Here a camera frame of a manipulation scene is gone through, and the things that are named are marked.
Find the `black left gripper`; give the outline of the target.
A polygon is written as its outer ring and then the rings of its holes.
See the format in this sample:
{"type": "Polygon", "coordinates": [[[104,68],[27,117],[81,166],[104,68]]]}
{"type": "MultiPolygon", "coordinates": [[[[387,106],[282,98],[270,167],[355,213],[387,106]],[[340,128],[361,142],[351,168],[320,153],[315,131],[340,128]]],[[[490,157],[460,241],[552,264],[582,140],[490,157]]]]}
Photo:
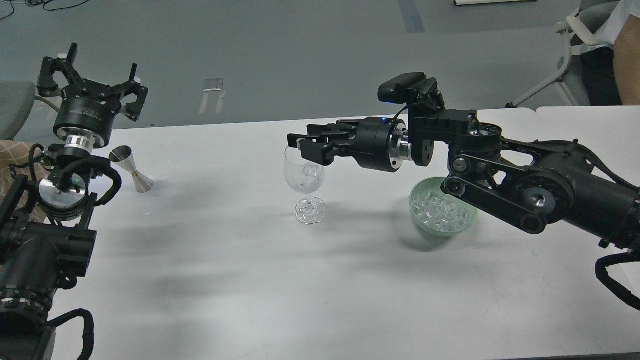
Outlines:
{"type": "Polygon", "coordinates": [[[72,43],[66,57],[44,57],[36,88],[43,98],[60,97],[62,104],[55,119],[53,132],[64,141],[69,135],[92,135],[94,148],[105,148],[110,143],[117,114],[133,122],[141,116],[149,90],[137,80],[137,64],[131,65],[128,80],[110,87],[110,95],[100,98],[89,81],[74,68],[78,44],[72,43]],[[55,73],[62,73],[68,85],[60,88],[55,73]],[[127,96],[135,101],[122,104],[127,96]]]}

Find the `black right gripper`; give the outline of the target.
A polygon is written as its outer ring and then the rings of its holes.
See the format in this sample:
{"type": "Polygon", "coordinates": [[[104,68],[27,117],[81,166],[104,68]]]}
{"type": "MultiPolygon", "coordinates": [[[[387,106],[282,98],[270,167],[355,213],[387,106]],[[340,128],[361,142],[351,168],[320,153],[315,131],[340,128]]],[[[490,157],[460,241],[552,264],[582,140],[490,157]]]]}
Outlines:
{"type": "Polygon", "coordinates": [[[395,173],[402,166],[395,148],[407,130],[403,120],[366,117],[309,124],[306,129],[307,135],[286,135],[287,144],[302,158],[320,166],[333,164],[336,157],[352,157],[364,169],[386,173],[395,173]]]}

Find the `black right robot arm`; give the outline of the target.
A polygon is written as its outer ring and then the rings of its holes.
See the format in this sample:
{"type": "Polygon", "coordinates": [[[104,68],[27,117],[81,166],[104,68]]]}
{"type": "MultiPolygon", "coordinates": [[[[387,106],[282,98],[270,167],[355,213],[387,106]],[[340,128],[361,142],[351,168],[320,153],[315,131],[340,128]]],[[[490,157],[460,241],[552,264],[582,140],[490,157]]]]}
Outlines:
{"type": "Polygon", "coordinates": [[[565,221],[622,253],[595,263],[604,287],[633,309],[639,298],[610,276],[613,265],[639,261],[639,188],[613,173],[577,140],[522,142],[507,139],[498,125],[479,121],[477,111],[408,108],[407,121],[366,117],[307,125],[287,135],[290,148],[320,166],[336,157],[360,167],[394,173],[401,161],[426,167],[435,142],[448,146],[444,194],[528,234],[565,221]]]}

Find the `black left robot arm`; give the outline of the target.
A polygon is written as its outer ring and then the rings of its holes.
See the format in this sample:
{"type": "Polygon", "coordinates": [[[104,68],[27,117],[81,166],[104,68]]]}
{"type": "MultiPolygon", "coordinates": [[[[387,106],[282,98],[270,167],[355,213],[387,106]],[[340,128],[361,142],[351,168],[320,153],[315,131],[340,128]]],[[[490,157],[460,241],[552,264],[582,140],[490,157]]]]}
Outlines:
{"type": "Polygon", "coordinates": [[[107,85],[85,79],[74,68],[77,44],[66,57],[44,57],[37,89],[44,98],[60,97],[53,132],[60,144],[35,151],[13,174],[13,184],[1,203],[1,358],[50,360],[57,328],[83,320],[82,350],[88,360],[94,350],[95,322],[89,310],[74,309],[50,319],[59,289],[73,289],[85,277],[97,233],[90,230],[94,209],[107,205],[122,186],[112,167],[133,159],[128,146],[109,157],[93,155],[105,148],[118,114],[137,121],[148,89],[136,77],[107,85]]]}

